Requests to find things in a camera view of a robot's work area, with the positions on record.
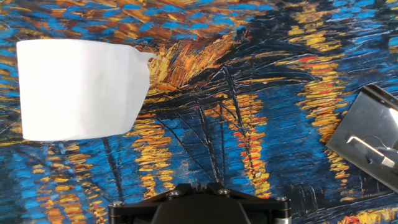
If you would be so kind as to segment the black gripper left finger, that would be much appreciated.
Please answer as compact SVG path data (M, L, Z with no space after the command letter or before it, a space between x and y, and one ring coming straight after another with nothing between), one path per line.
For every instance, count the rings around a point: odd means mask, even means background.
M109 224L133 223L138 216L154 216L157 209L164 203L196 192L195 184L178 184L174 189L156 195L138 203L122 201L108 205Z

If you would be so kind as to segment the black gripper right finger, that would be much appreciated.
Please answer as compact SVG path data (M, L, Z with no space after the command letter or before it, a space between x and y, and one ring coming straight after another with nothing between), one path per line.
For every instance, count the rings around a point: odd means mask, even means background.
M220 183L207 184L205 193L239 202L250 223L291 224L291 200L286 196L260 198L227 189Z

